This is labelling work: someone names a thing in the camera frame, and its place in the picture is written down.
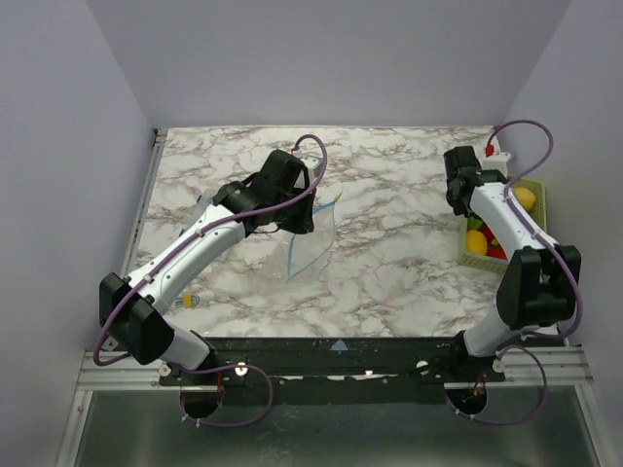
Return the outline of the clear zip top bag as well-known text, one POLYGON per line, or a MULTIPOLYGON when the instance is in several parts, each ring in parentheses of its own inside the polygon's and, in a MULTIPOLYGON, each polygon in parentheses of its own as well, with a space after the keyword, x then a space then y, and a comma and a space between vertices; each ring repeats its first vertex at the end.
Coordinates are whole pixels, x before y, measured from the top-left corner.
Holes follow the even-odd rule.
POLYGON ((260 269, 261 275, 276 285, 310 285, 327 266, 336 241, 336 207, 332 199, 312 210, 314 231, 285 233, 260 269))

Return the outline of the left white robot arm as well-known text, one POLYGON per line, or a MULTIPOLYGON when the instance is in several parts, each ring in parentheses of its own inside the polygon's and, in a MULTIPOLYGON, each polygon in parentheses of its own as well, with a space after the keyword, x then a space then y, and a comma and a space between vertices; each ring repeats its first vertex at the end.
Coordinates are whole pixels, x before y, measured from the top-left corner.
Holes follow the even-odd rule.
POLYGON ((312 208, 328 160, 309 168, 294 154, 273 150, 261 169, 222 186, 199 218, 154 260, 126 276, 107 274, 99 283, 99 322, 141 365, 164 360, 182 367, 195 384, 216 370, 208 342, 165 320, 180 293, 214 260, 274 224, 292 234, 314 230, 312 208))

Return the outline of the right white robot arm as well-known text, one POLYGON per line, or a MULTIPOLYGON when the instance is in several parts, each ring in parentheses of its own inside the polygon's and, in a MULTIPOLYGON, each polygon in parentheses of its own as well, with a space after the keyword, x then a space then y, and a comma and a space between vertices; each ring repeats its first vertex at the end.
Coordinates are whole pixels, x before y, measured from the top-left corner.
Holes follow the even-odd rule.
POLYGON ((579 292, 581 255, 547 234, 521 206, 506 177, 484 169, 471 146, 444 154, 448 204, 458 216, 475 216, 489 227, 508 264, 495 296, 495 307, 479 323, 455 338, 458 351, 448 357, 450 374, 468 381, 490 357, 519 335, 582 317, 579 292))

